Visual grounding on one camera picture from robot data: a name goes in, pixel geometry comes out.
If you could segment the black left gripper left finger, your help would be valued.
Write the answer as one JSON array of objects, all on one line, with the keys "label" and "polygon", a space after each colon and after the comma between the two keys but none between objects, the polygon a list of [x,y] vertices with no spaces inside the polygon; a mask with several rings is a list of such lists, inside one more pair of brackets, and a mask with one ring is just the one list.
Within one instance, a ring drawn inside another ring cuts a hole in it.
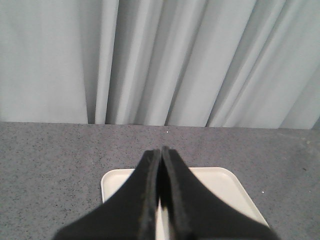
[{"label": "black left gripper left finger", "polygon": [[105,203],[60,229],[54,239],[154,240],[160,165],[160,150],[145,151],[129,178]]}]

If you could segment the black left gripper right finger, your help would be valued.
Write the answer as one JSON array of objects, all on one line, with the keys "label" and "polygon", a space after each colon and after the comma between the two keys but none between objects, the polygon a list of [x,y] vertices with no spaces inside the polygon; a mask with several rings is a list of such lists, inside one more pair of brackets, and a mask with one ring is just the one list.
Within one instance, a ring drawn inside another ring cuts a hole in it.
[{"label": "black left gripper right finger", "polygon": [[160,200],[176,240],[277,240],[268,226],[212,193],[175,149],[161,149]]}]

